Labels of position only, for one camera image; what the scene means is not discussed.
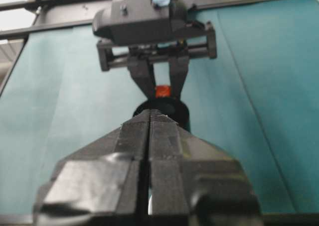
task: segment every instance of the screw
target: screw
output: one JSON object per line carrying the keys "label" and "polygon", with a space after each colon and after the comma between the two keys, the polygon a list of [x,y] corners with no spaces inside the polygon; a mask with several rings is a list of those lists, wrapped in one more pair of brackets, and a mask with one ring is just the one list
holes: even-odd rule
{"label": "screw", "polygon": [[128,14],[128,8],[127,8],[126,4],[123,4],[120,6],[120,11],[121,11],[122,15]]}

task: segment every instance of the black plastic part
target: black plastic part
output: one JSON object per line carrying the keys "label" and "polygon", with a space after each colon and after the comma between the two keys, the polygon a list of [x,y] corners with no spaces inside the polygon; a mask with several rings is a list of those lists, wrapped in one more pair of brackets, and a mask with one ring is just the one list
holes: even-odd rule
{"label": "black plastic part", "polygon": [[35,226],[263,225],[239,162],[157,110],[61,160],[33,213]]}
{"label": "black plastic part", "polygon": [[188,107],[179,99],[149,99],[138,106],[133,116],[140,114],[146,109],[157,109],[164,115],[176,121],[180,127],[189,130],[189,110]]}

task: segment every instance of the black cylindrical object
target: black cylindrical object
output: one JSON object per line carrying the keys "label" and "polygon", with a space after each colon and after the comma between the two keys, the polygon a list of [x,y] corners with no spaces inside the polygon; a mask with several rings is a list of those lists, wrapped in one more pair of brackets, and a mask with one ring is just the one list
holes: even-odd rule
{"label": "black cylindrical object", "polygon": [[189,110],[179,99],[156,98],[148,99],[138,106],[133,116],[140,114],[145,109],[157,109],[162,114],[176,121],[180,127],[189,130]]}

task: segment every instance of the orange object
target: orange object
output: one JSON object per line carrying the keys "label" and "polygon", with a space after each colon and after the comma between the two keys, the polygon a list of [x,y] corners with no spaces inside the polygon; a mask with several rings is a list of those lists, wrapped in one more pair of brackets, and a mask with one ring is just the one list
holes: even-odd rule
{"label": "orange object", "polygon": [[170,86],[169,85],[159,85],[156,86],[156,98],[168,98],[170,97]]}

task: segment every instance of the teal fabric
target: teal fabric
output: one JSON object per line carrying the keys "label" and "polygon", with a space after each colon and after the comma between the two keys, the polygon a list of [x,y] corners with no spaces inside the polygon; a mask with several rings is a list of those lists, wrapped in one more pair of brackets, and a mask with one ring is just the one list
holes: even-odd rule
{"label": "teal fabric", "polygon": [[[263,212],[319,211],[315,0],[197,14],[218,58],[192,60],[191,131],[238,158]],[[145,97],[127,69],[102,73],[89,26],[32,34],[0,98],[0,214],[31,212],[56,161],[117,128]],[[155,69],[168,83],[167,65]]]}

